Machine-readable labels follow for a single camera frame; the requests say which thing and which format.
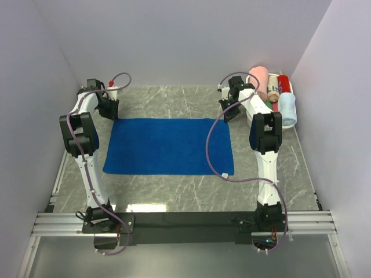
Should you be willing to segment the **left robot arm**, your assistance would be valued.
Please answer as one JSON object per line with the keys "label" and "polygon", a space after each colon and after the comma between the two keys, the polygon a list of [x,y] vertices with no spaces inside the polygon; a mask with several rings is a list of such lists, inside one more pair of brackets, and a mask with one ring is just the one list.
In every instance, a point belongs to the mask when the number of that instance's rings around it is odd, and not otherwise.
{"label": "left robot arm", "polygon": [[114,231],[118,221],[101,179],[100,141],[92,114],[98,111],[101,117],[116,121],[118,105],[117,91],[112,86],[105,88],[102,81],[88,79],[86,86],[79,89],[72,111],[59,118],[65,149],[80,169],[87,197],[86,212],[78,211],[75,215],[83,221],[85,229],[98,233]]}

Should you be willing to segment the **light blue towel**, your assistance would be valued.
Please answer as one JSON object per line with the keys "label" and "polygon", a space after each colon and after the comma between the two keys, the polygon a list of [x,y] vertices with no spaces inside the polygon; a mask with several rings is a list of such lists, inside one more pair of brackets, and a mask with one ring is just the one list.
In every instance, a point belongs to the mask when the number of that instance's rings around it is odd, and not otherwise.
{"label": "light blue towel", "polygon": [[297,122],[296,97],[292,93],[282,93],[278,100],[278,111],[282,115],[283,127],[292,127]]}

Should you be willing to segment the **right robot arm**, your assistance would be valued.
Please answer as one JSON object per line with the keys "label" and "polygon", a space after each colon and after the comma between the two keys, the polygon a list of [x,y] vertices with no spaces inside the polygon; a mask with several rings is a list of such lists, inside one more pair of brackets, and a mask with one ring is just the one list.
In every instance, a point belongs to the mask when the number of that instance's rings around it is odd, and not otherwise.
{"label": "right robot arm", "polygon": [[229,88],[219,86],[218,91],[227,93],[220,101],[227,123],[246,110],[250,120],[249,144],[257,159],[259,192],[255,217],[249,225],[260,231],[271,231],[285,220],[281,198],[276,189],[277,158],[282,144],[282,115],[269,108],[254,92],[256,85],[246,83],[241,76],[228,80]]}

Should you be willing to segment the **dark blue towel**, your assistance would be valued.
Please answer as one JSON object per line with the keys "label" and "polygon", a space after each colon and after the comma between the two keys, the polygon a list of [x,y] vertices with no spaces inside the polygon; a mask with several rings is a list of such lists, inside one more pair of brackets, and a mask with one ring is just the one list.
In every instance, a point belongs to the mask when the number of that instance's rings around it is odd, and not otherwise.
{"label": "dark blue towel", "polygon": [[119,119],[112,127],[107,174],[234,175],[230,130],[214,119]]}

